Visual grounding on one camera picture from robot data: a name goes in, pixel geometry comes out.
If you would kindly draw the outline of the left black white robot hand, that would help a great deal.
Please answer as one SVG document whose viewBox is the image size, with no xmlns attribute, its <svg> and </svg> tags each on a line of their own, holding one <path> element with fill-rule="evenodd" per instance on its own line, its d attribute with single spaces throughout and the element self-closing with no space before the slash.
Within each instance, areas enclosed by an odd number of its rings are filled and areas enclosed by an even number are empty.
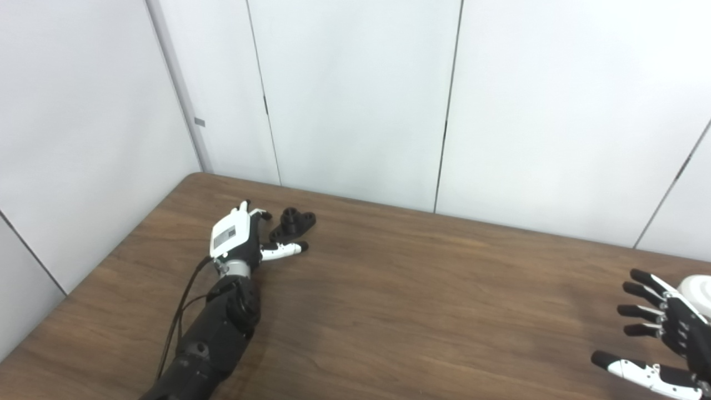
<svg viewBox="0 0 711 400">
<path fill-rule="evenodd" d="M 272 214 L 250 207 L 251 201 L 244 200 L 212 228 L 210 257 L 221 278 L 251 278 L 263 261 L 295 256 L 309 249 L 307 242 L 262 243 L 262 221 L 272 219 Z"/>
</svg>

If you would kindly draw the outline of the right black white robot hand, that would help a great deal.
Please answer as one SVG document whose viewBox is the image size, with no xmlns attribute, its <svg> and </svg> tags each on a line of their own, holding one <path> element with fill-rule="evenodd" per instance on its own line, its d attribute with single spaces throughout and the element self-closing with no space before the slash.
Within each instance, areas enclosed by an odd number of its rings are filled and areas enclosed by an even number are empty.
<svg viewBox="0 0 711 400">
<path fill-rule="evenodd" d="M 658 363 L 622 358 L 605 351 L 594 351 L 590 361 L 620 379 L 651 392 L 674 399 L 708 399 L 710 383 L 709 321 L 677 289 L 656 275 L 633 268 L 625 293 L 643 298 L 650 307 L 620 304 L 620 316 L 638 317 L 644 323 L 624 326 L 628 337 L 659 339 L 673 353 L 682 357 L 686 369 Z"/>
</svg>

